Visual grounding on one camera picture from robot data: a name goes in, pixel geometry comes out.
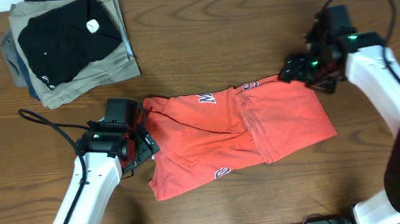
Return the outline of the red printed t-shirt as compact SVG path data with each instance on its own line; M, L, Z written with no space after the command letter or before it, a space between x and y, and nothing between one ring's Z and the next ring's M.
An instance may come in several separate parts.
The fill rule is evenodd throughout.
M158 201L336 135L315 92L274 75L220 92L146 98L142 106L160 147L149 183Z

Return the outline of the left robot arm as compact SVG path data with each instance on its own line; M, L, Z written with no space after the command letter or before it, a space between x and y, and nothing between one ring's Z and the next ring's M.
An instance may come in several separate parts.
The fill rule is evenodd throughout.
M71 182L52 224L101 224L117 185L159 150L136 101L109 99L105 108L105 116L88 122L78 140L65 133L64 123L50 122L27 109L18 112L23 119L52 127L76 154Z

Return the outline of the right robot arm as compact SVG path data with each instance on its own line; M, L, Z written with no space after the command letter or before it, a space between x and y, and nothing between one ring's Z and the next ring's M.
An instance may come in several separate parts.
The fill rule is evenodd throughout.
M323 8L305 35L306 53L289 56L279 79L300 81L331 94L337 83L354 84L385 120L395 141L384 188L354 205L353 224L400 224L400 64L387 40L376 32L358 33L346 6Z

